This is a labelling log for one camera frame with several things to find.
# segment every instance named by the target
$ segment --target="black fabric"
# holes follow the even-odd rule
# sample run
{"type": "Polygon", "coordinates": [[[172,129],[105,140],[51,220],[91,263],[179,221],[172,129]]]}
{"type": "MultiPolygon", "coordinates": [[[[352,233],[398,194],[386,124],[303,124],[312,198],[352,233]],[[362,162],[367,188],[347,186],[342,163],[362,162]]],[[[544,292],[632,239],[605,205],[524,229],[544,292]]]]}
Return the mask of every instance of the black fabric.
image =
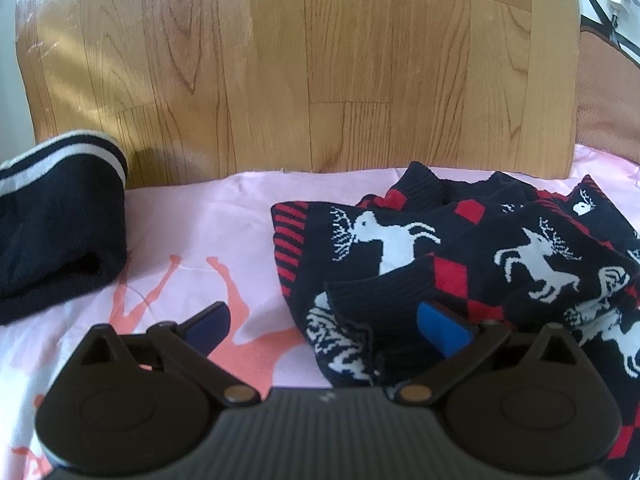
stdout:
{"type": "Polygon", "coordinates": [[[127,257],[126,172],[117,145],[88,132],[61,136],[0,168],[0,324],[97,290],[118,275],[127,257]],[[70,147],[74,152],[60,158],[70,147]],[[91,154],[94,148],[109,161],[91,154]],[[12,190],[56,156],[49,171],[12,190]]]}
{"type": "Polygon", "coordinates": [[[395,386],[440,361],[417,329],[421,301],[525,331],[561,322],[623,414],[608,471],[638,471],[640,240],[589,176],[562,196],[412,163],[384,197],[276,204],[272,216],[283,294],[332,384],[395,386]]]}

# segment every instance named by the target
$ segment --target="bedspread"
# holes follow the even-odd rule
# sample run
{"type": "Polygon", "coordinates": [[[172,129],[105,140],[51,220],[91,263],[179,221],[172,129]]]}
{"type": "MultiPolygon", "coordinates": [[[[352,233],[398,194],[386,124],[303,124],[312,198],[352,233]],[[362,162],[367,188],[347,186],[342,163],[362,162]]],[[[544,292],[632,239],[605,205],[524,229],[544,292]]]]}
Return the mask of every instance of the bedspread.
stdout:
{"type": "MultiPolygon", "coordinates": [[[[252,172],[128,191],[129,259],[116,282],[0,328],[0,478],[36,480],[50,470],[34,436],[35,410],[95,323],[109,322],[118,333],[144,332],[160,320],[181,322],[217,300],[226,301],[231,331],[209,356],[212,361],[263,396],[273,385],[328,386],[280,291],[270,206],[288,200],[353,204],[367,193],[384,195],[402,171],[252,172]]],[[[434,172],[468,182],[491,174],[434,172]]],[[[640,169],[626,160],[576,146],[566,180],[514,176],[566,194],[585,174],[640,230],[640,169]]]]}

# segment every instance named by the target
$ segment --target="wooden board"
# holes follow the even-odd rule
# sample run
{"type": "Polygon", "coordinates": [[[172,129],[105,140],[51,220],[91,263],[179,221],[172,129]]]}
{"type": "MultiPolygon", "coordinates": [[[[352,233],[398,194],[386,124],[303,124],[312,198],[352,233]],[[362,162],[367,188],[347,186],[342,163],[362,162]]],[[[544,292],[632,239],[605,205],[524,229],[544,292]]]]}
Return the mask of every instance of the wooden board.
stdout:
{"type": "Polygon", "coordinates": [[[36,138],[115,136],[133,187],[572,160],[577,0],[17,0],[16,18],[36,138]]]}

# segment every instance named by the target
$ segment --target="orange flamingo print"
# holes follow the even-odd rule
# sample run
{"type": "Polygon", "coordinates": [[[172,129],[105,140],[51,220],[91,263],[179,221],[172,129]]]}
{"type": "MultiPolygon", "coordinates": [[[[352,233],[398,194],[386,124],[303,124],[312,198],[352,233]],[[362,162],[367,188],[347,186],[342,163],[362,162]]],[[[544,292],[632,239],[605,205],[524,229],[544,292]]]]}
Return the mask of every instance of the orange flamingo print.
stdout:
{"type": "MultiPolygon", "coordinates": [[[[38,394],[33,399],[33,405],[36,410],[42,404],[44,400],[43,394],[38,394]]],[[[51,472],[51,464],[46,459],[44,454],[36,455],[31,449],[25,446],[12,447],[11,452],[16,456],[24,457],[24,466],[22,470],[24,475],[22,480],[28,480],[30,478],[42,478],[51,472]]]]}
{"type": "Polygon", "coordinates": [[[175,269],[178,268],[182,258],[180,256],[176,256],[175,254],[171,254],[169,256],[169,261],[171,262],[169,265],[169,269],[165,272],[164,276],[158,283],[158,286],[154,288],[150,293],[148,293],[140,303],[138,303],[128,314],[124,313],[125,306],[125,293],[127,292],[127,277],[129,274],[129,265],[131,263],[131,259],[127,259],[127,263],[125,264],[122,272],[118,276],[118,286],[116,287],[116,291],[113,294],[113,308],[111,309],[111,314],[109,316],[108,323],[113,326],[113,329],[118,334],[130,334],[132,333],[140,320],[142,319],[142,315],[151,306],[151,304],[156,301],[166,282],[169,281],[171,275],[175,272],[175,269]]]}
{"type": "Polygon", "coordinates": [[[225,282],[227,304],[231,312],[229,334],[209,354],[209,359],[253,386],[264,398],[273,386],[273,370],[278,360],[289,349],[304,344],[305,340],[300,331],[292,327],[264,334],[247,343],[234,343],[234,335],[249,317],[249,307],[240,296],[228,267],[213,257],[207,258],[207,263],[225,282]]]}

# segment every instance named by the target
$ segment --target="brown cushion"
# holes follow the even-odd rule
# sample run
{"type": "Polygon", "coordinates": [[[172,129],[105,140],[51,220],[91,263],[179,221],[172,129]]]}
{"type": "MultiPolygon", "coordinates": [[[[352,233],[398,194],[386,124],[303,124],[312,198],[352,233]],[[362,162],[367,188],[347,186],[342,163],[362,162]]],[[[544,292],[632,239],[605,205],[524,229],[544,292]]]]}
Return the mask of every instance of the brown cushion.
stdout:
{"type": "Polygon", "coordinates": [[[590,30],[579,47],[576,142],[640,164],[640,68],[590,30]]]}

